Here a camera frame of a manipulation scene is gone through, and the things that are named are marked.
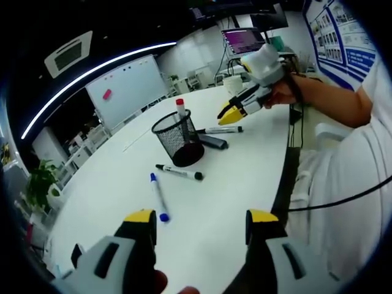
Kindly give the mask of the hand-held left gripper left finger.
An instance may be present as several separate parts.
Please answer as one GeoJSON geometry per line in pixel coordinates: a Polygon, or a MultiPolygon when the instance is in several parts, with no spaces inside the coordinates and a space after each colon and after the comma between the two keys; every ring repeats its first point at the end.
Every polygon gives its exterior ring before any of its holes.
{"type": "Polygon", "coordinates": [[[93,247],[76,244],[73,269],[53,281],[58,293],[154,293],[156,212],[128,215],[114,235],[93,247]]]}

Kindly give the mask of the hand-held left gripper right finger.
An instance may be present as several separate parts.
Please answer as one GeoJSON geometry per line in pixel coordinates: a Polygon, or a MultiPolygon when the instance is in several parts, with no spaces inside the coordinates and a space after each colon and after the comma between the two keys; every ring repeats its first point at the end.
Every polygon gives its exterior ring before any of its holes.
{"type": "Polygon", "coordinates": [[[246,286],[249,293],[337,293],[341,283],[275,215],[246,212],[246,286]]]}

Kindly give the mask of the person's right hand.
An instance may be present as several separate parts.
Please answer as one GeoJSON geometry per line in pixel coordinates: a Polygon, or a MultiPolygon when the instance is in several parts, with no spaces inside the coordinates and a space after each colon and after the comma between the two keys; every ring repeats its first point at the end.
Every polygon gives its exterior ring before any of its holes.
{"type": "Polygon", "coordinates": [[[291,105],[295,103],[297,103],[297,99],[288,84],[285,81],[279,81],[273,86],[271,96],[263,106],[270,109],[279,104],[291,105]]]}

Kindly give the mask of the person's left hand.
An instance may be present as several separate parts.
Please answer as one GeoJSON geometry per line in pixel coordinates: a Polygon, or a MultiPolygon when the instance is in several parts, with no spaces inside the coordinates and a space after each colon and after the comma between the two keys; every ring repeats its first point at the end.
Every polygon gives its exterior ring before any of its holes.
{"type": "MultiPolygon", "coordinates": [[[[167,276],[159,271],[154,271],[154,293],[162,293],[168,284],[167,276]]],[[[199,294],[200,292],[192,286],[184,287],[180,292],[180,294],[199,294]]]]}

